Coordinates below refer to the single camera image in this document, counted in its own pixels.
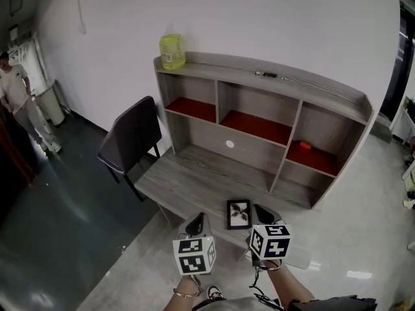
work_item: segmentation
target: picture frame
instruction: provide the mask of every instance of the picture frame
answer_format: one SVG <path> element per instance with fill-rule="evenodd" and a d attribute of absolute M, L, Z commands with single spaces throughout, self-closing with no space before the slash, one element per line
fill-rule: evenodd
<path fill-rule="evenodd" d="M 249 200 L 228 200 L 228 229 L 251 228 L 251 206 Z"/>

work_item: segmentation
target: black chair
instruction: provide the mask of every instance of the black chair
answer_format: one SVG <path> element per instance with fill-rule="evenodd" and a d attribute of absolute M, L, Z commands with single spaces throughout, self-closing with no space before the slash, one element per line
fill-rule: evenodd
<path fill-rule="evenodd" d="M 154 147 L 157 158 L 160 158 L 157 142 L 161 139 L 160 126 L 157 119 L 154 99 L 147 96 L 128 108 L 114 122 L 110 132 L 101 144 L 98 159 L 101 160 L 113 178 L 119 183 L 114 171 L 122 174 L 124 179 L 143 201 L 127 173 Z"/>

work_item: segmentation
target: red object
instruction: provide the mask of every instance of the red object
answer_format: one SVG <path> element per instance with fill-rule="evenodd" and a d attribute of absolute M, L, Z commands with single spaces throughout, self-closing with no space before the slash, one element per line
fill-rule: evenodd
<path fill-rule="evenodd" d="M 216 123 L 216 107 L 206 102 L 180 97 L 168 105 L 166 109 Z"/>
<path fill-rule="evenodd" d="M 333 176 L 338 173 L 337 157 L 334 154 L 317 148 L 307 150 L 300 145 L 300 142 L 291 143 L 287 159 Z"/>
<path fill-rule="evenodd" d="M 301 146 L 302 148 L 307 149 L 307 150 L 311 150 L 311 145 L 310 145 L 309 143 L 307 143 L 307 142 L 303 142 L 303 141 L 301 141 L 301 142 L 300 142 L 300 146 Z"/>
<path fill-rule="evenodd" d="M 287 145 L 291 134 L 291 127 L 270 120 L 255 117 L 239 111 L 230 111 L 220 125 L 249 133 L 269 141 Z"/>

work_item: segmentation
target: white t-shirt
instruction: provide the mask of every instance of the white t-shirt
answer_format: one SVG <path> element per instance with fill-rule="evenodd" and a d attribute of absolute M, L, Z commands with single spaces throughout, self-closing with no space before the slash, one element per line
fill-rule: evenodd
<path fill-rule="evenodd" d="M 12 66 L 12 70 L 8 73 L 0 71 L 0 97 L 6 96 L 8 103 L 13 108 L 13 113 L 22 108 L 29 98 L 23 82 L 25 77 L 27 77 L 27 73 L 22 65 Z"/>
<path fill-rule="evenodd" d="M 272 311 L 273 308 L 259 302 L 256 297 L 218 301 L 204 306 L 200 311 Z"/>

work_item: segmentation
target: gray pants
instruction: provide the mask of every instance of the gray pants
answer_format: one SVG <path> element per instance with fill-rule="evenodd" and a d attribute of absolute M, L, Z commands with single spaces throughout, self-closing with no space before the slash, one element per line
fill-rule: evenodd
<path fill-rule="evenodd" d="M 40 133 L 47 144 L 52 144 L 54 141 L 54 135 L 45 129 L 36 109 L 36 105 L 32 102 L 31 98 L 29 98 L 26 104 L 14 114 L 14 117 L 38 144 L 42 143 L 42 139 L 38 133 Z"/>

